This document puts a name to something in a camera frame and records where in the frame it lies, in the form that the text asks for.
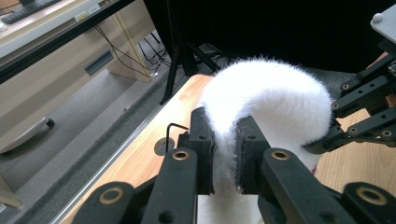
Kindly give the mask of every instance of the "wooden table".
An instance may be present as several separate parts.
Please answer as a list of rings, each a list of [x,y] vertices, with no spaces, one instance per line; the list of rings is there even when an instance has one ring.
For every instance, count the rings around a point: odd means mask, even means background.
[[[191,111],[211,78],[202,75],[191,77],[83,196],[65,210],[62,223],[71,223],[81,204],[105,183],[123,181],[137,187],[158,174],[163,157],[154,153],[155,143],[165,137],[166,127],[171,122],[190,127]],[[340,121],[349,126],[365,116],[361,111]],[[178,135],[183,132],[174,128],[170,136],[177,141]],[[349,144],[323,155],[316,177],[323,184],[339,191],[342,191],[345,183],[364,181],[396,195],[396,149],[374,144]]]

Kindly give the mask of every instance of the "gray floor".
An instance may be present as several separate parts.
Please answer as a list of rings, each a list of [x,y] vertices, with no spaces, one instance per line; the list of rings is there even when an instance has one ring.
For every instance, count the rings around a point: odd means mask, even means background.
[[[163,49],[152,36],[147,40],[156,51]],[[145,41],[141,44],[149,58],[154,55]],[[227,64],[225,59],[216,62]],[[210,74],[202,64],[199,69]],[[353,76],[309,70],[327,85],[333,98],[341,83]],[[103,71],[48,115],[56,122],[51,130],[43,129],[26,144],[0,155],[0,175],[23,203],[0,213],[0,223],[51,222],[122,143],[161,110],[168,68],[160,66],[158,72],[144,83]],[[186,81],[178,69],[177,89]]]

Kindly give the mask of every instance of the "fur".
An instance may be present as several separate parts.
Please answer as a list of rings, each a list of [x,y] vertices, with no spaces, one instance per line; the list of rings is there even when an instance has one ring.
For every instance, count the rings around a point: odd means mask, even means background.
[[[292,151],[312,170],[318,162],[301,146],[324,136],[331,120],[331,97],[303,69],[274,60],[239,61],[208,83],[204,106],[218,145],[214,156],[216,193],[199,197],[198,223],[258,223],[257,196],[241,195],[235,176],[235,125],[250,115],[271,147]]]

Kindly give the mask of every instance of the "hole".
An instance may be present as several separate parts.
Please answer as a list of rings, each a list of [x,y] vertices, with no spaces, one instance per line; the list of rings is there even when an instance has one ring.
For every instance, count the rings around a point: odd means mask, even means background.
[[[172,156],[177,161],[184,161],[189,158],[190,154],[186,151],[176,151]]]
[[[392,132],[391,132],[391,131],[384,131],[384,132],[382,132],[382,134],[383,134],[384,136],[386,136],[386,137],[389,137],[389,136],[392,135]]]
[[[273,152],[271,153],[271,155],[272,155],[275,159],[280,160],[280,161],[286,161],[286,160],[288,160],[288,159],[290,158],[290,156],[289,156],[288,153],[286,153],[286,152],[284,152],[284,151],[279,151],[279,150],[273,151]]]
[[[324,221],[324,223],[336,223],[337,217],[330,212],[321,212],[319,214],[320,218]]]
[[[387,204],[387,198],[376,189],[369,189],[366,187],[359,187],[356,192],[367,203],[373,203],[376,205]]]
[[[160,220],[161,223],[172,223],[175,218],[176,215],[173,211],[164,211],[158,216],[158,220]]]
[[[175,148],[175,140],[169,138],[168,149],[172,150]],[[157,141],[154,146],[154,152],[157,156],[164,156],[166,154],[166,137]]]
[[[111,204],[119,201],[123,196],[123,190],[120,187],[114,187],[105,190],[99,197],[99,202],[102,204]]]

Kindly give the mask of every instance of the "white fur toy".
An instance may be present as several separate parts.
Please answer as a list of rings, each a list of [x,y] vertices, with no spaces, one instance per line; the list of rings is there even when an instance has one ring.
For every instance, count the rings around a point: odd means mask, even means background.
[[[241,195],[234,184],[235,128],[252,116],[271,147],[292,151],[312,170],[318,155],[301,146],[326,134],[331,97],[324,85],[302,69],[273,60],[240,61],[206,86],[198,106],[204,106],[215,133],[213,161],[215,194],[198,199],[198,223],[259,223],[257,196]]]

